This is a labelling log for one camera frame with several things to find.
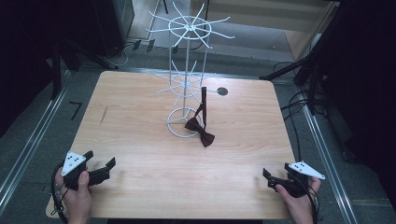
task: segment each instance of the hand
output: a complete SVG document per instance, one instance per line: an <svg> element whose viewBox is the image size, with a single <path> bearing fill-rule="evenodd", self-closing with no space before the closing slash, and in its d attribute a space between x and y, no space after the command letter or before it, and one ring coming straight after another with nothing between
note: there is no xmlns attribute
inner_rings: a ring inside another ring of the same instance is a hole
<svg viewBox="0 0 396 224"><path fill-rule="evenodd" d="M78 178L78 191L67 190L64 185L64 177L61 176L62 167L58 169L55 180L61 186L63 201L69 214L69 224L87 224L90 222L92 210L92 198L88 191L90 176L87 171L82 172Z"/></svg>
<svg viewBox="0 0 396 224"><path fill-rule="evenodd" d="M312 189L309 189L309 193L314 199L316 192L318 192L320 188L320 180L316 177L312 177L312 181ZM288 207L293 223L314 223L312 216L312 203L309 201L308 195L305 195L301 198L294 198L290 196L288 191L281 185L276 185L276 190L282 196L285 205Z"/></svg>

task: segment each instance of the table top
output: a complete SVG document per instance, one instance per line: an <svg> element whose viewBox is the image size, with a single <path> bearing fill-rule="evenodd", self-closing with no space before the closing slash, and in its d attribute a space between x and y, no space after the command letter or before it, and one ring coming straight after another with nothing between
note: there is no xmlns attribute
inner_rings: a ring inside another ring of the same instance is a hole
<svg viewBox="0 0 396 224"><path fill-rule="evenodd" d="M289 218L280 196L267 187L265 167L286 178L294 162L274 86L262 80L210 77L204 147L199 135L181 138L167 128L169 114L183 106L154 74L104 72L71 151L93 151L89 171L117 165L110 179L92 187L93 217ZM219 87L228 90L221 96ZM186 106L197 109L192 97ZM49 200L47 214L53 210Z"/></svg>

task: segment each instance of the bow tie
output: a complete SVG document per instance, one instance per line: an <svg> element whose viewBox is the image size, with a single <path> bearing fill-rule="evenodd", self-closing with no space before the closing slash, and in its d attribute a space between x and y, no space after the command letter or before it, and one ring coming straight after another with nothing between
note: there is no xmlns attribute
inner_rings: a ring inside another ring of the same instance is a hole
<svg viewBox="0 0 396 224"><path fill-rule="evenodd" d="M204 121L204 128L201 127L197 120L197 115L199 112L203 110L203 121ZM186 129L191 130L191 131L196 131L201 135L201 142L204 144L204 147L208 147L213 143L213 140L215 140L215 135L211 133L207 133L205 131L206 128L206 87L202 87L202 102L199 105L197 111L195 112L195 115L193 118L189 119L184 126Z"/></svg>

